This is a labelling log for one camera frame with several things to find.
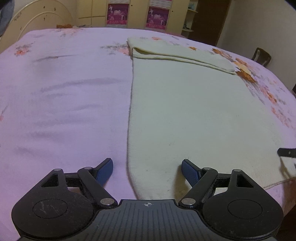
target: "shelf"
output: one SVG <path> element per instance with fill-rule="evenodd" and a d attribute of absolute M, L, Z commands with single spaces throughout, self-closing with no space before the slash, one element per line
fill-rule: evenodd
<path fill-rule="evenodd" d="M 186 32 L 193 32 L 193 30 L 191 30 L 191 29 L 182 29 L 182 31 L 186 31 Z"/>
<path fill-rule="evenodd" d="M 191 11 L 191 12 L 197 12 L 197 11 L 195 11 L 195 10 L 192 10 L 192 9 L 190 9 L 190 8 L 188 8 L 188 10 L 189 10 L 189 11 Z"/>

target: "bed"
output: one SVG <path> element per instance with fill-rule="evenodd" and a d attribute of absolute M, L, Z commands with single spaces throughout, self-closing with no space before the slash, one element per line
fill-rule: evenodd
<path fill-rule="evenodd" d="M 21 33 L 0 58 L 0 240 L 17 240 L 10 217 L 13 205 L 54 168 L 76 172 L 111 157 L 114 171 L 105 188 L 117 200 L 138 197 L 127 166 L 133 79 L 127 38 L 131 36 L 204 50 L 230 61 L 240 70 L 237 74 L 245 88 L 272 115 L 284 147 L 295 147 L 296 99 L 274 74 L 250 59 L 146 30 Z M 296 197 L 293 160 L 279 159 L 274 168 L 280 169 L 284 181 L 264 188 L 287 214 Z"/>

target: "floral pattern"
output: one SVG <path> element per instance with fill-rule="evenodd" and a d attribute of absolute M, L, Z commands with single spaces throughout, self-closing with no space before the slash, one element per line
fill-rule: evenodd
<path fill-rule="evenodd" d="M 131 56 L 130 48 L 127 42 L 125 44 L 115 43 L 114 45 L 101 46 L 101 49 L 107 49 L 109 52 L 109 55 L 115 54 L 116 52 L 120 52 L 125 55 Z"/>
<path fill-rule="evenodd" d="M 20 55 L 24 55 L 30 51 L 32 44 L 24 44 L 22 46 L 18 46 L 16 48 L 16 52 L 15 52 L 15 56 L 20 56 Z"/>
<path fill-rule="evenodd" d="M 67 35 L 75 35 L 77 32 L 82 31 L 83 28 L 77 28 L 77 27 L 73 27 L 73 28 L 56 28 L 53 31 L 56 33 L 61 33 L 60 37 L 64 38 Z"/>
<path fill-rule="evenodd" d="M 250 91 L 250 93 L 258 98 L 270 111 L 282 122 L 282 124 L 288 128 L 292 128 L 296 131 L 296 121 L 293 112 L 287 106 L 286 101 L 282 100 L 278 94 L 286 93 L 286 89 L 281 87 L 281 83 L 278 82 L 276 77 L 271 79 L 269 74 L 265 73 L 265 68 L 257 65 L 252 60 L 244 61 L 237 57 L 232 57 L 230 53 L 212 48 L 211 50 L 208 47 L 197 48 L 189 45 L 187 42 L 183 41 L 183 39 L 179 39 L 177 37 L 173 37 L 178 40 L 171 41 L 169 39 L 164 39 L 160 37 L 152 36 L 148 37 L 140 37 L 141 39 L 153 39 L 153 40 L 163 40 L 167 41 L 172 45 L 182 45 L 190 48 L 191 50 L 196 51 L 197 49 L 207 51 L 211 54 L 219 54 L 225 59 L 229 60 L 233 66 L 236 68 L 236 74 L 244 81 L 246 87 Z M 131 56 L 130 49 L 127 43 L 120 44 L 115 43 L 114 45 L 102 46 L 102 49 L 107 49 L 109 54 L 123 53 L 127 56 Z"/>
<path fill-rule="evenodd" d="M 268 106 L 271 112 L 288 128 L 296 131 L 295 116 L 287 107 L 284 100 L 280 99 L 276 93 L 286 92 L 281 88 L 276 79 L 269 79 L 261 74 L 262 68 L 258 68 L 253 61 L 249 63 L 235 58 L 223 50 L 213 48 L 212 51 L 228 59 L 237 68 L 236 74 L 245 82 L 251 94 L 257 97 L 264 105 Z"/>

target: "wooden cabinet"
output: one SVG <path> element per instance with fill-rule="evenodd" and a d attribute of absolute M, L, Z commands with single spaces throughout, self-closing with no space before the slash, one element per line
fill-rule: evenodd
<path fill-rule="evenodd" d="M 128 0 L 111 0 L 112 4 L 126 3 Z M 155 29 L 171 34 L 181 34 L 184 20 L 188 12 L 189 0 L 130 0 L 128 10 L 127 28 L 146 29 L 147 16 L 152 15 L 151 8 L 163 8 L 166 10 L 168 18 L 162 21 L 166 22 L 166 28 Z M 109 0 L 78 0 L 77 17 L 78 25 L 92 27 L 104 27 L 107 21 L 107 9 Z"/>

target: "dark stain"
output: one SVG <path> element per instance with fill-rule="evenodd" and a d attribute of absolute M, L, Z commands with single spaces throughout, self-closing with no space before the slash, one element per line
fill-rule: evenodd
<path fill-rule="evenodd" d="M 287 103 L 286 103 L 285 101 L 283 101 L 282 99 L 278 99 L 278 101 L 279 101 L 280 103 L 282 103 L 283 105 L 287 105 Z"/>
<path fill-rule="evenodd" d="M 20 12 L 15 18 L 14 21 L 18 20 L 18 18 L 22 15 L 22 12 Z"/>
<path fill-rule="evenodd" d="M 45 35 L 44 34 L 40 34 L 40 35 L 33 36 L 33 38 L 37 39 L 37 38 L 40 38 L 40 37 L 43 37 L 43 36 L 45 36 Z"/>
<path fill-rule="evenodd" d="M 44 57 L 44 58 L 39 58 L 37 60 L 35 60 L 34 62 L 40 62 L 46 59 L 56 59 L 56 58 L 61 58 L 61 57 L 69 57 L 69 56 L 74 56 L 73 54 L 70 55 L 58 55 L 58 56 L 48 56 L 48 57 Z"/>
<path fill-rule="evenodd" d="M 3 114 L 4 114 L 4 112 L 5 112 L 5 110 L 7 109 L 7 107 L 8 107 L 8 105 L 7 105 L 7 106 L 5 106 L 4 110 L 1 112 L 1 115 L 3 115 Z"/>
<path fill-rule="evenodd" d="M 176 39 L 176 40 L 179 40 L 179 38 L 177 38 L 176 36 L 173 36 L 173 35 L 172 35 L 172 38 L 174 38 L 174 39 Z"/>

